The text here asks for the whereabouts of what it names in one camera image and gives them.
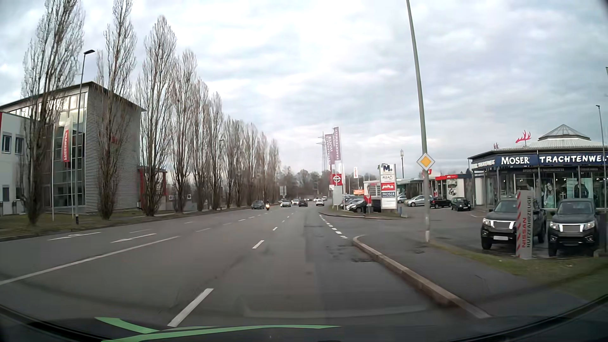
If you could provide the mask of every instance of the red flag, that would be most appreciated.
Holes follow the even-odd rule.
[[[72,117],[69,117],[63,128],[63,139],[61,140],[61,154],[64,162],[70,161],[70,129],[72,128]]]

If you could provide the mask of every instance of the roof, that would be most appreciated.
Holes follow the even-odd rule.
[[[554,150],[554,149],[584,149],[602,147],[602,143],[592,141],[591,138],[582,134],[568,125],[560,125],[547,134],[538,138],[538,141],[529,142],[527,145],[519,145],[516,147],[498,148],[490,150],[478,155],[469,157],[469,159],[479,159],[484,156],[495,155],[500,152],[521,152],[527,151],[536,152],[536,150]]]

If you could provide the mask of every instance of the curb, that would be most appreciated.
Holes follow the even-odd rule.
[[[115,224],[112,224],[112,225],[109,225],[109,226],[71,228],[71,229],[62,229],[62,230],[59,230],[59,231],[36,232],[36,233],[23,234],[23,235],[5,236],[5,237],[0,237],[0,242],[13,241],[13,240],[22,240],[22,239],[31,239],[32,237],[40,237],[40,236],[55,235],[55,234],[64,234],[64,233],[67,233],[67,232],[82,232],[82,231],[92,231],[92,230],[96,230],[96,229],[105,229],[105,228],[119,227],[119,226],[137,225],[139,223],[150,223],[150,222],[166,221],[166,220],[172,220],[172,219],[175,219],[175,218],[184,218],[184,217],[189,217],[189,216],[213,215],[213,214],[219,214],[221,212],[237,211],[237,210],[244,210],[244,209],[250,209],[250,207],[249,206],[243,206],[243,207],[240,207],[240,208],[223,209],[222,211],[217,210],[215,212],[211,211],[211,210],[209,210],[209,211],[201,211],[201,212],[197,211],[195,213],[190,213],[190,214],[186,214],[184,216],[179,216],[179,217],[175,217],[173,215],[155,216],[154,218],[156,218],[156,220],[149,220],[149,221],[145,221],[145,222],[129,222],[129,220],[123,220],[121,222],[116,222]]]
[[[359,238],[362,236],[363,235],[359,235],[353,238],[353,244],[355,246],[357,246],[363,252],[369,254],[371,258],[374,259],[376,262],[383,264],[386,268],[405,279],[405,281],[413,285],[415,288],[424,292],[439,305],[445,307],[458,306],[476,318],[491,317],[491,315],[485,312],[484,310],[472,305],[471,303],[447,291],[443,287],[440,287],[439,285],[433,283],[425,277],[422,277],[420,274],[410,270],[404,265],[401,265],[397,261],[394,261],[393,259],[383,255],[372,247],[369,247],[368,245],[360,242]]]
[[[332,216],[332,217],[348,217],[348,218],[365,218],[365,219],[370,219],[370,220],[399,220],[399,218],[390,218],[390,217],[363,217],[363,216],[354,216],[354,215],[339,215],[339,214],[330,214],[327,212],[322,212],[320,211],[321,214],[325,215],[325,216]]]

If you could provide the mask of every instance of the priority road sign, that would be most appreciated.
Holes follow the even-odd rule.
[[[423,153],[423,155],[418,158],[416,162],[426,171],[428,171],[433,164],[435,164],[435,160],[431,158],[428,153]]]

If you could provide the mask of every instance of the billboard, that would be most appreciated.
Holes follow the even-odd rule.
[[[382,209],[397,209],[397,179],[394,164],[380,165],[380,191]]]

